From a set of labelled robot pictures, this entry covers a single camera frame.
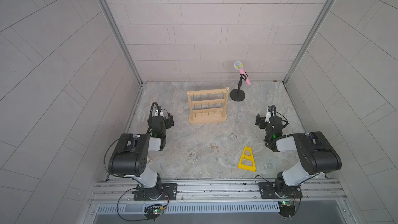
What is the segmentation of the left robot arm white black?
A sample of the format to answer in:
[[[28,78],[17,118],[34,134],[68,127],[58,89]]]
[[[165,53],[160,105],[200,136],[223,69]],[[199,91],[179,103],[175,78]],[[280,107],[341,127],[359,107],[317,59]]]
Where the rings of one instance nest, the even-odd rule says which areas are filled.
[[[110,175],[130,178],[137,182],[132,192],[135,200],[168,198],[159,173],[147,167],[148,153],[162,151],[166,145],[166,130],[174,126],[170,113],[165,116],[157,102],[153,102],[148,117],[148,130],[143,134],[123,133],[108,163]]]

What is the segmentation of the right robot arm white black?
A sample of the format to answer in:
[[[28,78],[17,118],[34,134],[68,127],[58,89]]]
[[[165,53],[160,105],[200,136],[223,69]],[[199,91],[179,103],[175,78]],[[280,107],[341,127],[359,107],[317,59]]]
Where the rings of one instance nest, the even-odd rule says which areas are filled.
[[[256,125],[265,131],[264,144],[273,152],[296,151],[299,162],[290,169],[279,172],[275,181],[260,183],[264,192],[276,197],[301,198],[300,185],[321,174],[338,171],[342,161],[322,132],[283,134],[289,124],[285,117],[279,117],[275,105],[267,109],[266,116],[256,116]]]

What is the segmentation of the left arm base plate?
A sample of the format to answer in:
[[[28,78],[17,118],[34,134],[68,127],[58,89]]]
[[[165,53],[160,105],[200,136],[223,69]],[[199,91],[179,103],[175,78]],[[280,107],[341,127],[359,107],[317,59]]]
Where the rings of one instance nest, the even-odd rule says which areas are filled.
[[[153,188],[143,188],[137,185],[134,191],[134,201],[165,201],[176,200],[178,184],[162,183]]]

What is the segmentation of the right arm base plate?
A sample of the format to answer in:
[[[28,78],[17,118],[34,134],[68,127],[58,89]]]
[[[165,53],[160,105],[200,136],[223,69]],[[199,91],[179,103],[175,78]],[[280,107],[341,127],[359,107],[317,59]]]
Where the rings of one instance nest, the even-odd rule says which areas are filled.
[[[259,182],[260,195],[262,199],[301,199],[303,198],[300,186],[287,186],[274,182]]]

